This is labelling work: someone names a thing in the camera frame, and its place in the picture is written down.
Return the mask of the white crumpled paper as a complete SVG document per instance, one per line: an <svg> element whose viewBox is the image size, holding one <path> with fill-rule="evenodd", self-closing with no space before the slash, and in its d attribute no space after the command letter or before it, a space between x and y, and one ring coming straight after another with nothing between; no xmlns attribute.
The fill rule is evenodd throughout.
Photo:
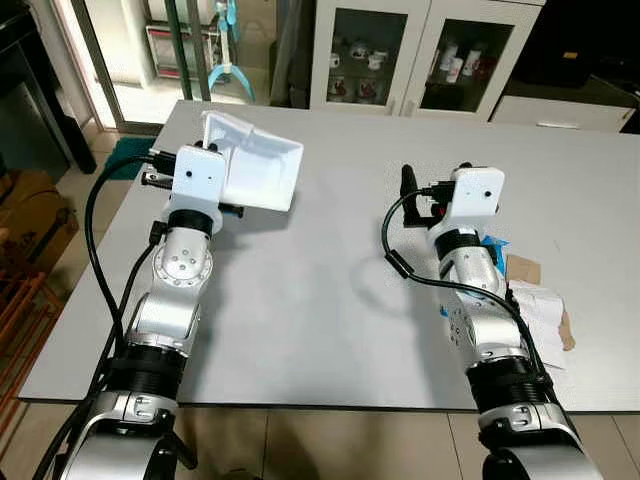
<svg viewBox="0 0 640 480"><path fill-rule="evenodd" d="M509 283L513 297L520 307L541 361L557 370L566 370L564 340L561 326L564 319L564 303L552 289L527 282L512 280Z"/></svg>

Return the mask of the glass sliding door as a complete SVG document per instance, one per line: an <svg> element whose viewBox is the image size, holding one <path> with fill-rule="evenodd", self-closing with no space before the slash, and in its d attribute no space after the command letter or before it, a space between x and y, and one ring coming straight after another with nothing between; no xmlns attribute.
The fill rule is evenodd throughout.
<svg viewBox="0 0 640 480"><path fill-rule="evenodd" d="M180 100L209 101L204 46L183 46L177 78L160 76L150 26L214 23L212 0L49 0L93 119L109 131L152 134Z"/></svg>

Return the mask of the low white cabinet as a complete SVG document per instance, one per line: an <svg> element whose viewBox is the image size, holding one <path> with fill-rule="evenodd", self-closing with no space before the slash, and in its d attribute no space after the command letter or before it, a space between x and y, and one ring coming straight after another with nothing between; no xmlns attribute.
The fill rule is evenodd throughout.
<svg viewBox="0 0 640 480"><path fill-rule="evenodd" d="M504 95L490 122L571 129L571 131L621 132L635 108L596 105Z"/></svg>

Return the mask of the brown cardboard piece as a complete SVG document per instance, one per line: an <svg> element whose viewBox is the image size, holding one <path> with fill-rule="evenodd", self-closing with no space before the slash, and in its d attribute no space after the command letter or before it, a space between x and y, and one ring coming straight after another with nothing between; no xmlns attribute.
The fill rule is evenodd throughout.
<svg viewBox="0 0 640 480"><path fill-rule="evenodd" d="M507 276L511 280L518 280L518 282L527 282L535 285L539 285L540 283L541 266L538 262L524 259L524 257L513 255L513 253L507 253L506 268ZM564 352L571 351L571 349L576 346L576 342L571 332L570 315L568 315L566 307L564 307L561 335L564 340Z"/></svg>

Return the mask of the white table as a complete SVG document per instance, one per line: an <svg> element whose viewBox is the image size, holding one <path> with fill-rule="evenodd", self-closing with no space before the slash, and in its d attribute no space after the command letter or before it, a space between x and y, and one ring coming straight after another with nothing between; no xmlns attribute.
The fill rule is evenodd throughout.
<svg viewBox="0 0 640 480"><path fill-rule="evenodd" d="M433 293L394 273L381 219L410 164L506 174L489 232L538 262L575 347L553 371L572 412L639 407L635 134L230 105L305 146L288 212L250 209L216 234L210 287L180 384L186 404L471 410Z"/></svg>

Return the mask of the teal floor mat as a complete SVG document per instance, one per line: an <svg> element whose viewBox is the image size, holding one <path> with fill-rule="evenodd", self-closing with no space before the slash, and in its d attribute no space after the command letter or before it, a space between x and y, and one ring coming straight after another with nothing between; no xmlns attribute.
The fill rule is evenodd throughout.
<svg viewBox="0 0 640 480"><path fill-rule="evenodd" d="M113 151L110 152L106 165L111 166L118 163L127 163L131 157L148 155L148 151L155 145L155 137L122 137L116 141ZM111 173L110 180L133 180L137 178L141 163L128 163L122 168Z"/></svg>

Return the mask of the white glass door cabinet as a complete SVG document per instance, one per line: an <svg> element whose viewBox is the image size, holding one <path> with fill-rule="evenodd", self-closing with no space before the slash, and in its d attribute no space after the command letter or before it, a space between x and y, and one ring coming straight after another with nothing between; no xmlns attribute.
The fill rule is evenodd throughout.
<svg viewBox="0 0 640 480"><path fill-rule="evenodd" d="M311 109L486 122L547 0L317 0ZM370 52L387 51L379 72ZM451 58L465 59L456 84Z"/></svg>

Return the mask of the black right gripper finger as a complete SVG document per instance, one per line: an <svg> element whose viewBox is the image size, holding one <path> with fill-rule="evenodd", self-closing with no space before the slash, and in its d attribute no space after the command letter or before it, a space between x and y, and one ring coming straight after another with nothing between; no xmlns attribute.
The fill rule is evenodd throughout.
<svg viewBox="0 0 640 480"><path fill-rule="evenodd" d="M416 182L416 175L413 173L412 166L404 164L401 168L401 184L399 184L399 195L404 197L404 201L401 204L404 227L421 227L422 225L422 215L416 205L415 195L413 195L413 192L416 192L417 189L419 189L419 184Z"/></svg>

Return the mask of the white foam tray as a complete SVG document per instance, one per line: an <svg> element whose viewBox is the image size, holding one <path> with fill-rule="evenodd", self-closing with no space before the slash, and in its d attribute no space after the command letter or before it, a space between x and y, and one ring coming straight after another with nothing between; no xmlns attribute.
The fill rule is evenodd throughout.
<svg viewBox="0 0 640 480"><path fill-rule="evenodd" d="M227 160L220 201L252 209L291 210L305 146L223 111L204 111L202 120L204 142L218 146Z"/></svg>

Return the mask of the small brown cardboard box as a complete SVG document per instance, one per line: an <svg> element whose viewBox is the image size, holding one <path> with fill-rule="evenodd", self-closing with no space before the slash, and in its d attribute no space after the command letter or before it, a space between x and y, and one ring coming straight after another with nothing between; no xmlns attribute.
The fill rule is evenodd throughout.
<svg viewBox="0 0 640 480"><path fill-rule="evenodd" d="M0 174L0 269L50 273L78 230L72 205L49 174Z"/></svg>

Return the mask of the blue plastic wrapper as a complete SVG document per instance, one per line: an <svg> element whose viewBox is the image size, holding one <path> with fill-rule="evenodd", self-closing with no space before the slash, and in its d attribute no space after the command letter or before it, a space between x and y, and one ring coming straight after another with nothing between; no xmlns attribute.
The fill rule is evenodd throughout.
<svg viewBox="0 0 640 480"><path fill-rule="evenodd" d="M467 285L466 292L488 300L507 317L518 312L509 303L506 261L502 242L470 229L447 230L434 239L439 269L436 278L443 282Z"/></svg>

